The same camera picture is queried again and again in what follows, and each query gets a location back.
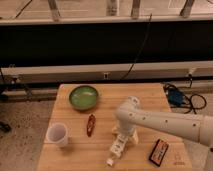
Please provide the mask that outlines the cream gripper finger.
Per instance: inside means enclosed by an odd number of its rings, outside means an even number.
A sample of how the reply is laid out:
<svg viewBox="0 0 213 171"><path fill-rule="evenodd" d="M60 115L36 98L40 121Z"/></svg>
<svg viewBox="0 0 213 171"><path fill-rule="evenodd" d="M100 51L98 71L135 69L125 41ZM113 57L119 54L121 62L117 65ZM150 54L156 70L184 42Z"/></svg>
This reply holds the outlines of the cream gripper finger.
<svg viewBox="0 0 213 171"><path fill-rule="evenodd" d="M118 134L118 128L117 128L117 126L114 126L114 127L112 128L112 134L113 134L113 135L117 135L117 134Z"/></svg>
<svg viewBox="0 0 213 171"><path fill-rule="evenodd" d="M139 138L138 138L138 133L137 133L137 130L135 130L133 132L133 135L131 136L131 142L134 144L134 145L137 145L139 143Z"/></svg>

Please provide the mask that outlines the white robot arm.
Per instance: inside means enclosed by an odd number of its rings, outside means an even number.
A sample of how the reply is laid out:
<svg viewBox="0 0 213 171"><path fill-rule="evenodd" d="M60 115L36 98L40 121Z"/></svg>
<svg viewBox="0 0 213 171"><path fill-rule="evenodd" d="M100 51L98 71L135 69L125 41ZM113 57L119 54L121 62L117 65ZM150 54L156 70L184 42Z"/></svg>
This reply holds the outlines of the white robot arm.
<svg viewBox="0 0 213 171"><path fill-rule="evenodd" d="M126 135L131 135L138 125L213 148L213 116L142 110L135 96L125 99L114 115L119 131Z"/></svg>

